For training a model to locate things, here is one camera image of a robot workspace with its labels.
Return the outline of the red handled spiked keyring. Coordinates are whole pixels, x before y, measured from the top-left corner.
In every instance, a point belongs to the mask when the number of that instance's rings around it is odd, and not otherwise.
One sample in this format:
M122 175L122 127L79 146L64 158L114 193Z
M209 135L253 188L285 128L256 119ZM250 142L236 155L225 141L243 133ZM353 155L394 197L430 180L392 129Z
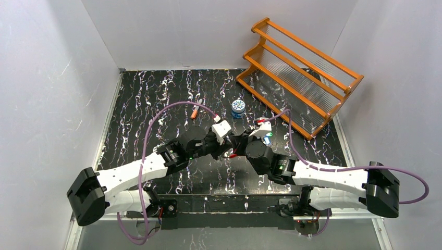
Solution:
M235 157L237 157L237 154L225 153L223 155L223 158L225 158L225 159L232 159L232 158L235 158Z

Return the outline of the blue tagged key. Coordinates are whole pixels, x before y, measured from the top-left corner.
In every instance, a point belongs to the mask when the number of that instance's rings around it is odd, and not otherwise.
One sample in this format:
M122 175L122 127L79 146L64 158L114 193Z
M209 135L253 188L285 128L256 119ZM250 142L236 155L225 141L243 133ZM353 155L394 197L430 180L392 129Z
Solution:
M271 145L271 141L270 141L269 137L265 136L265 137L263 138L263 141L264 141L264 143L265 143L266 145Z

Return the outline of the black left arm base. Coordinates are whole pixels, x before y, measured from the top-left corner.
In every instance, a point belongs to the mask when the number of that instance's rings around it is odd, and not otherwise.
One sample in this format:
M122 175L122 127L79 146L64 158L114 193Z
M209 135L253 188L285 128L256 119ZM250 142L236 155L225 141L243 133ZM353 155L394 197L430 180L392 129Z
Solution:
M175 199L159 199L146 209L149 218L175 218L177 216L177 201Z

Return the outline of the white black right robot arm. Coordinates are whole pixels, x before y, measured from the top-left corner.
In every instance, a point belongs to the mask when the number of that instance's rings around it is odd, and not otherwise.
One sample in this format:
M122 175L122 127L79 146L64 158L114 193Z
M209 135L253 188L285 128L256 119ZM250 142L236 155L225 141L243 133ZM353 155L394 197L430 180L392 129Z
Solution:
M273 152L251 133L230 137L233 153L244 156L258 175L280 185L303 187L299 209L365 209L385 218L399 216L399 180L384 166L362 169L314 165L299 158Z

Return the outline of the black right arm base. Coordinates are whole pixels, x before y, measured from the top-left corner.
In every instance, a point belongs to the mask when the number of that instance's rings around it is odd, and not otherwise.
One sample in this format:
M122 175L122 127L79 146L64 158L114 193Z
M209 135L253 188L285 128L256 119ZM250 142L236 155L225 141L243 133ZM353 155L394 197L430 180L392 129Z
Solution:
M305 186L298 196L281 198L268 211L274 211L283 218L302 217L301 219L294 219L294 229L301 235L314 235L319 232L321 212L310 206L310 193L312 191L313 186Z

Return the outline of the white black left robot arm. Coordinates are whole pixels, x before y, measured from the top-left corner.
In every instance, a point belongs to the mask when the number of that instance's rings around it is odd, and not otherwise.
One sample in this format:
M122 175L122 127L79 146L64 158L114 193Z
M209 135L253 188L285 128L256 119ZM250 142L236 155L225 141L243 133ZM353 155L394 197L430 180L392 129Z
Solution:
M195 158L211 155L217 159L230 147L229 135L231 126L225 121L208 131L191 127L140 160L108 170L81 170L67 191L77 224L88 226L105 214L159 206L152 191L132 191L131 187L178 172Z

